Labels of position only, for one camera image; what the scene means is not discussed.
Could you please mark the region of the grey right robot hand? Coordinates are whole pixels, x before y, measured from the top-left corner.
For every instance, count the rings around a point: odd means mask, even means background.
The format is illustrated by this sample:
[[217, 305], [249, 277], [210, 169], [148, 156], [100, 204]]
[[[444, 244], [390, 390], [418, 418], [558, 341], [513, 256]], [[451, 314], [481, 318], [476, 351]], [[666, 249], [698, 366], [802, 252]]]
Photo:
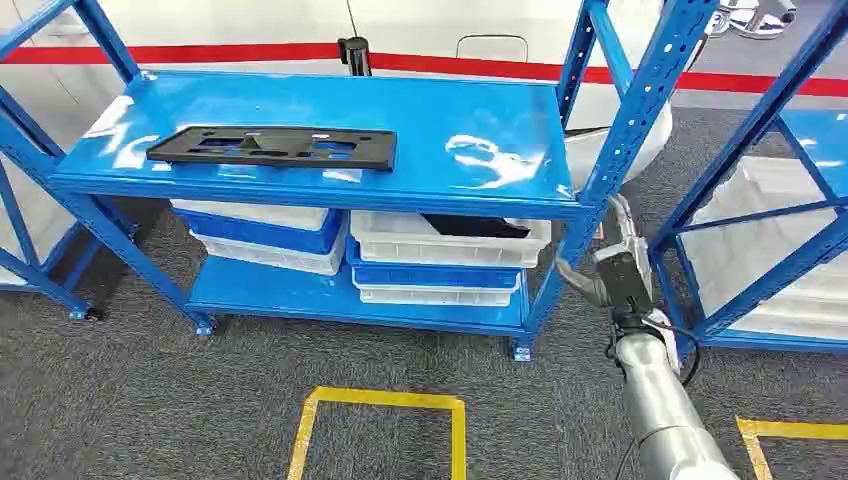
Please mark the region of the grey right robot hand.
[[561, 257], [555, 265], [566, 284], [588, 303], [609, 309], [615, 327], [627, 334], [648, 327], [646, 319], [654, 309], [652, 271], [647, 241], [637, 232], [627, 199], [614, 194], [608, 203], [618, 229], [617, 242], [592, 254], [598, 275], [585, 276]]

